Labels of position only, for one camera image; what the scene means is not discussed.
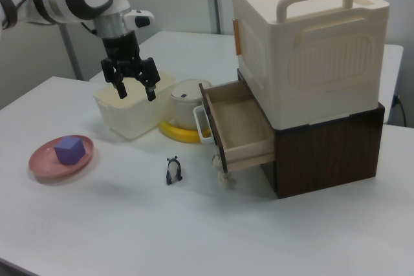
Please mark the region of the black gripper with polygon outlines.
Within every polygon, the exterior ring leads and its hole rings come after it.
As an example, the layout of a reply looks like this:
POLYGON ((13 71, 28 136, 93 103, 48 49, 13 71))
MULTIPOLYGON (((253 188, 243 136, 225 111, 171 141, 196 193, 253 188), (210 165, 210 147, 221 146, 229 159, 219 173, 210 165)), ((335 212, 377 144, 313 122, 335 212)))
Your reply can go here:
POLYGON ((127 91, 123 78, 135 78, 145 86, 148 101, 156 98, 155 89, 160 81, 160 75, 153 58, 141 59, 135 33, 103 38, 107 57, 101 60, 104 78, 117 90, 119 98, 124 99, 127 91))

